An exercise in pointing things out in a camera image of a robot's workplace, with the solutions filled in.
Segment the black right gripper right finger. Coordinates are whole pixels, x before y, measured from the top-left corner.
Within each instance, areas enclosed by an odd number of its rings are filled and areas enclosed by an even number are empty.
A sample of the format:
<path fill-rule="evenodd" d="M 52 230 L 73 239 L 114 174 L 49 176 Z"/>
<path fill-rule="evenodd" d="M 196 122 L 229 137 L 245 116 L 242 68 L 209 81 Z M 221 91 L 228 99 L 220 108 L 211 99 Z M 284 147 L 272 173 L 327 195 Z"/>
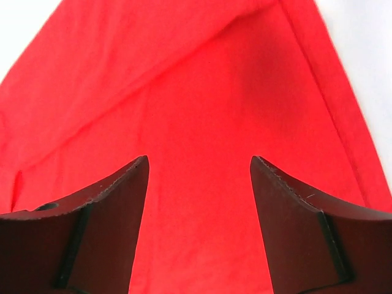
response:
<path fill-rule="evenodd" d="M 274 293 L 390 293 L 391 214 L 330 196 L 261 157 L 251 180 Z"/>

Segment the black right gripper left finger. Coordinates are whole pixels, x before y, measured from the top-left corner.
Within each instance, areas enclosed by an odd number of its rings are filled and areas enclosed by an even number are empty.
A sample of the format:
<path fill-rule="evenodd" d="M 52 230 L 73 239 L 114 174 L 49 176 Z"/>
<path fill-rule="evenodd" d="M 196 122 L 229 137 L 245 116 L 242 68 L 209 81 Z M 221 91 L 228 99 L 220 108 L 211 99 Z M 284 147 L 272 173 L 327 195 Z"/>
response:
<path fill-rule="evenodd" d="M 127 293 L 149 178 L 138 157 L 34 211 L 1 215 L 2 293 Z"/>

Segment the red tank top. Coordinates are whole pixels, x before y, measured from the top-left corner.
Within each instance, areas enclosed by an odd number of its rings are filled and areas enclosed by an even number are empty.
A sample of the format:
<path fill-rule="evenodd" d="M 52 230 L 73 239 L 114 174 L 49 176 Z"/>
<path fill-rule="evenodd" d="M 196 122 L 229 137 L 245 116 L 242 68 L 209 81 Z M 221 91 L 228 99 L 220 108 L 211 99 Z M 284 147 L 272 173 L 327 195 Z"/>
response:
<path fill-rule="evenodd" d="M 271 293 L 249 173 L 261 156 L 391 211 L 314 1 L 63 1 L 1 83 L 1 211 L 147 155 L 132 293 Z"/>

